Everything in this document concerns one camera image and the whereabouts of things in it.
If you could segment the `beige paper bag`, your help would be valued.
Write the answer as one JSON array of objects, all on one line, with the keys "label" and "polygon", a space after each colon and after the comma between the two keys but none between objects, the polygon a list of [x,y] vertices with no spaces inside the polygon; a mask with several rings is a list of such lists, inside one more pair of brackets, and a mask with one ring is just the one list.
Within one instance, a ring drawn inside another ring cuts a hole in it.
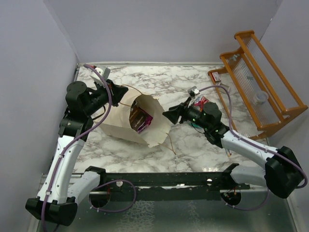
[{"label": "beige paper bag", "polygon": [[108,136],[148,147],[163,145],[167,139],[172,143],[171,125],[162,115],[164,109],[158,99],[135,87],[122,86],[128,87],[128,92],[99,125],[102,131]]}]

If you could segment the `orange pink snack packet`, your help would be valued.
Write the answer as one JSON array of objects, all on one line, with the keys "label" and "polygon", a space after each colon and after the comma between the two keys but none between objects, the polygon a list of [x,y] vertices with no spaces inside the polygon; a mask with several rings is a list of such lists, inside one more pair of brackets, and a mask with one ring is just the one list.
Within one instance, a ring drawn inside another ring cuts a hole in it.
[{"label": "orange pink snack packet", "polygon": [[204,104],[208,103],[209,100],[204,95],[199,95],[193,100],[192,106],[196,109],[202,109]]}]

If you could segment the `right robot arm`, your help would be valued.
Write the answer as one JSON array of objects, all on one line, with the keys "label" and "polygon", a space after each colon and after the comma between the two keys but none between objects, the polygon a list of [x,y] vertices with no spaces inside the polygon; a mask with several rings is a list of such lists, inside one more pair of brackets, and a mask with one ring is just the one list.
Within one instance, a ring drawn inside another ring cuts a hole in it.
[{"label": "right robot arm", "polygon": [[217,104],[207,102],[202,110],[197,110],[183,102],[163,112],[171,123],[194,123],[204,130],[208,142],[226,150],[234,151],[259,165],[256,169],[235,168],[222,176],[222,184],[233,189],[242,180],[267,187],[276,196],[286,199],[300,183],[307,183],[293,151],[282,146],[275,148],[241,136],[221,122],[222,113]]}]

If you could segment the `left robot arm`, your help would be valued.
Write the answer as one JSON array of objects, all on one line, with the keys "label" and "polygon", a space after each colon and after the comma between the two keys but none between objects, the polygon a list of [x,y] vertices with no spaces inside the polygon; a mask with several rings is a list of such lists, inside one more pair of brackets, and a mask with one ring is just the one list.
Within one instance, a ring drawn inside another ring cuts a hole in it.
[{"label": "left robot arm", "polygon": [[57,148],[47,178],[35,198],[29,198],[25,208],[45,226],[46,222],[69,226],[75,219],[78,205],[91,190],[103,190],[105,170],[88,168],[72,186],[69,185],[77,158],[93,130],[92,115],[106,104],[117,106],[128,92],[127,87],[95,84],[91,89],[82,81],[68,85],[67,109],[59,126]]}]

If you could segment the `dark brown chocolate packet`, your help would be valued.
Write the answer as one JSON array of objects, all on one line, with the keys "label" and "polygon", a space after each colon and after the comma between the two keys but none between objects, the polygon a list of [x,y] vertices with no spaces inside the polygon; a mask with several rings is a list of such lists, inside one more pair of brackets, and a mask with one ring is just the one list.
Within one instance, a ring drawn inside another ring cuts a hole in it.
[{"label": "dark brown chocolate packet", "polygon": [[134,131],[140,134],[151,124],[152,120],[153,117],[143,110],[136,101],[132,103],[129,122]]}]

